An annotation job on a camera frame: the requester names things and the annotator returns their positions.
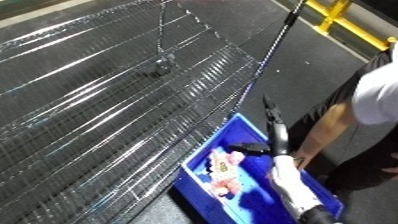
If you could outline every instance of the object in bin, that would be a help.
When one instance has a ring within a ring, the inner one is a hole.
[[[210,154],[211,191],[214,195],[236,194],[241,190],[238,165],[245,158],[241,152],[217,152]]]

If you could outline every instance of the hand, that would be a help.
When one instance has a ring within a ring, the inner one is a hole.
[[[298,220],[307,210],[320,205],[316,195],[301,181],[293,157],[277,156],[272,168],[272,186],[280,194],[282,202],[293,218]]]
[[[394,159],[398,160],[398,153],[394,152],[391,153],[391,157]],[[392,180],[398,180],[398,167],[390,167],[390,168],[384,168],[381,169],[382,171],[386,172],[386,173],[392,173],[392,174],[396,174],[393,178],[391,178]]]

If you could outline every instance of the metal rod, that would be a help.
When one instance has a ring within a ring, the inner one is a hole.
[[[250,91],[253,89],[256,82],[263,74],[264,70],[267,68],[268,63],[270,62],[271,58],[274,56],[279,45],[282,43],[284,37],[286,36],[287,32],[289,31],[289,28],[292,27],[294,25],[295,21],[297,20],[306,1],[307,0],[300,0],[300,2],[296,5],[296,7],[286,17],[284,26],[279,31],[277,37],[275,38],[274,42],[272,43],[271,47],[269,48],[267,54],[264,56],[259,67],[257,68],[256,72],[254,73],[252,81],[246,86],[246,88],[243,90],[239,100],[234,105],[234,107],[231,111],[231,115],[239,110],[239,108],[243,104],[244,100],[246,99],[246,97],[248,96]]]

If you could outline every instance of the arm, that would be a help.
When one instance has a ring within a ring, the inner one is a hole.
[[[272,186],[280,194],[290,215],[300,224],[338,223],[317,196],[301,181],[300,172],[293,163],[293,157],[274,157]]]
[[[325,115],[311,129],[303,144],[295,153],[295,157],[304,159],[299,168],[304,169],[312,158],[355,122],[351,100],[329,108]]]

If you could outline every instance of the plastic container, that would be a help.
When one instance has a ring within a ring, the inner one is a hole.
[[[211,151],[217,149],[230,152],[228,146],[240,142],[267,142],[267,137],[244,116],[236,114],[183,162],[175,187],[211,224],[294,224],[295,221],[266,178],[272,165],[269,156],[247,156],[239,164],[242,191],[236,195],[227,195],[218,200],[206,190],[206,183],[210,182],[207,170]],[[338,218],[343,209],[342,203],[305,171],[302,172],[302,180],[328,211]]]

